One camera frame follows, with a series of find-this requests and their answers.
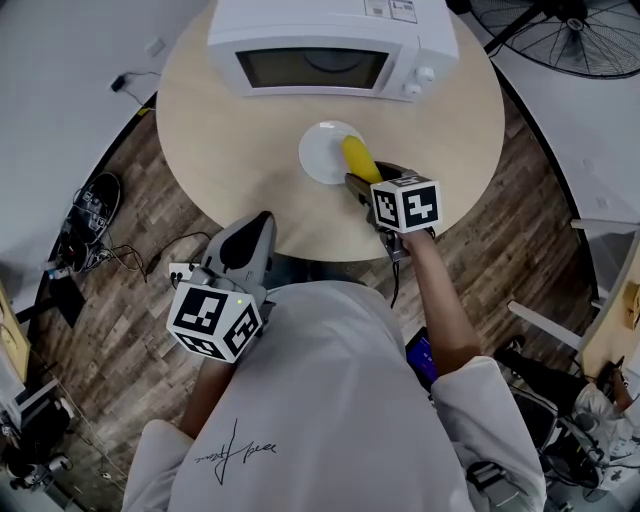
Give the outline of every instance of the wire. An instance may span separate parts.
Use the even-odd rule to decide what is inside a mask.
[[[162,76],[160,73],[156,73],[155,71],[142,71],[140,73],[136,72],[136,71],[127,71],[126,73],[123,73],[124,76],[144,76],[144,75],[156,75],[156,76]]]
[[[149,110],[155,110],[155,108],[153,107],[148,107],[147,105],[145,105],[144,103],[142,103],[140,101],[140,99],[133,94],[131,91],[129,91],[126,87],[123,87],[122,89],[120,89],[123,93],[128,94],[129,96],[131,96],[134,100],[136,100],[138,102],[138,105],[140,105],[142,108],[148,108]]]
[[[391,309],[393,309],[398,298],[398,290],[400,289],[400,263],[392,260],[391,270],[393,271],[393,278],[395,280],[395,285],[393,287],[393,299],[391,300]]]
[[[122,265],[124,268],[126,268],[130,272],[140,272],[142,274],[142,279],[146,283],[147,282],[147,274],[144,271],[144,261],[142,259],[142,256],[140,256],[140,253],[136,249],[134,249],[133,247],[131,247],[128,244],[122,244],[122,245],[114,246],[113,245],[113,238],[111,237],[111,232],[109,231],[109,227],[108,226],[105,228],[104,232],[109,237],[109,243],[110,243],[111,247],[108,247],[103,242],[99,242],[99,244],[100,244],[100,251],[106,251],[108,253],[107,256],[102,256],[101,257],[101,255],[98,254],[96,260],[91,265],[89,265],[88,267],[83,268],[81,270],[81,272],[89,272],[90,270],[94,270],[94,269],[98,268],[103,263],[115,259],[118,263],[120,263],[120,265]],[[116,254],[116,251],[119,251],[121,249],[129,249],[129,250],[127,252],[123,253],[123,254]],[[123,258],[125,258],[126,256],[130,256],[130,255],[133,255],[133,259],[136,262],[136,266],[135,267],[130,267],[124,261],[122,261]]]
[[[188,233],[186,235],[178,236],[178,237],[174,238],[173,240],[170,240],[169,242],[164,244],[162,246],[162,249],[160,249],[158,252],[156,252],[153,255],[153,257],[149,260],[149,264],[147,265],[147,269],[145,270],[145,274],[149,275],[149,274],[153,273],[153,271],[158,266],[158,263],[160,263],[160,259],[162,258],[162,253],[164,251],[166,251],[171,245],[176,243],[178,240],[184,240],[185,238],[189,238],[189,237],[195,236],[195,235],[206,236],[207,239],[209,241],[211,241],[211,235],[209,235],[208,233],[205,233],[204,231],[194,231],[193,233]]]
[[[502,50],[502,48],[504,48],[504,43],[502,43],[500,46],[498,46],[498,48],[491,55],[487,55],[487,57],[489,59],[493,59],[496,55],[498,55],[500,53],[500,50]]]

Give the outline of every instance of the wooden table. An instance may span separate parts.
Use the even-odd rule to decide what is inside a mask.
[[[215,2],[178,40],[157,103],[169,167],[211,219],[227,226],[270,210],[279,253],[319,261],[386,256],[346,187],[317,183],[300,167],[300,138],[324,120],[355,127],[376,160],[439,180],[444,223],[438,232],[478,201],[500,157],[504,107],[491,62],[457,17],[457,68],[412,104],[347,96],[237,97],[207,60],[214,9]]]

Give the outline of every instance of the power strip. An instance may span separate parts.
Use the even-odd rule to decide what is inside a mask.
[[[191,263],[169,263],[169,279],[173,275],[174,283],[176,286],[180,281],[188,281],[191,279],[193,271],[191,270]],[[193,268],[199,267],[198,263],[193,264]]]

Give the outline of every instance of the fan grille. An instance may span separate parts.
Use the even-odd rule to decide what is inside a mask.
[[[471,9],[495,36],[533,3],[471,0]],[[551,10],[536,16],[506,46],[546,67],[578,76],[625,78],[640,72],[640,14],[631,3],[574,0],[568,9],[562,4],[558,0]]]

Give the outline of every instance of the white wall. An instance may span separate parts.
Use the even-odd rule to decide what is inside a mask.
[[[463,19],[487,43],[475,18]],[[640,75],[589,80],[552,71],[503,47],[493,59],[551,146],[580,216],[640,222]],[[587,233],[598,284],[610,289],[626,245]]]
[[[8,0],[0,8],[0,279],[32,304],[74,192],[138,109],[109,89],[160,72],[207,0]],[[160,37],[155,58],[144,51]],[[143,101],[157,77],[130,89]]]

